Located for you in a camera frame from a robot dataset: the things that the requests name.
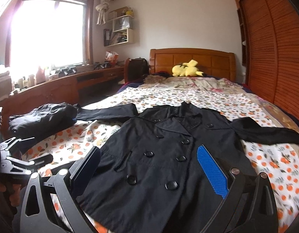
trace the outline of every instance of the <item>window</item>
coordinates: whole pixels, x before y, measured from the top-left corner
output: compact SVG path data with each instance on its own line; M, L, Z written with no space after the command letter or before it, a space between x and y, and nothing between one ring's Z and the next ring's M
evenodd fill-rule
M12 79L90 60L92 7L93 0L22 0L11 25Z

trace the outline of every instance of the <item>hand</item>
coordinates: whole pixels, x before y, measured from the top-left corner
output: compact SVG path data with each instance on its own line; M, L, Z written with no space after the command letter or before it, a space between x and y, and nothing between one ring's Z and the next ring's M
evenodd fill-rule
M9 196L10 204L13 207L18 207L19 204L20 204L20 188L21 188L21 185L13 184L12 188L15 190L15 192ZM5 191L6 191L6 186L3 185L0 182L0 192L5 192Z

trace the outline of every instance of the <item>coat pocket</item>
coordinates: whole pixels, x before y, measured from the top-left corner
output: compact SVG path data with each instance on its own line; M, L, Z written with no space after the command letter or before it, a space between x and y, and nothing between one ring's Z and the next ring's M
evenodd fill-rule
M122 158L122 160L115 166L114 171L115 172L121 172L126 168L127 161L129 160L130 156L132 154L132 151L128 151L126 155Z

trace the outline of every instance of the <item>white curtain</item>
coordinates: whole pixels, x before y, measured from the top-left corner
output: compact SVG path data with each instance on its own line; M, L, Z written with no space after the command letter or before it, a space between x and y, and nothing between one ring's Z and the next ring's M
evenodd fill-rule
M96 10L99 12L97 24L105 24L105 12L109 9L109 2L111 0L101 0L101 4L96 6Z

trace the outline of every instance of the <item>wooden desk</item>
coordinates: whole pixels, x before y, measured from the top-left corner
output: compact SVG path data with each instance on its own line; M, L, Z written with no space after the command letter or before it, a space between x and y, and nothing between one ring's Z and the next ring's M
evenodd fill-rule
M3 107L1 125L3 137L5 139L12 137L8 132L10 116L29 113L46 103L76 104L79 102L79 89L123 78L123 74L123 67L73 74L10 95L9 98L0 102L0 107Z

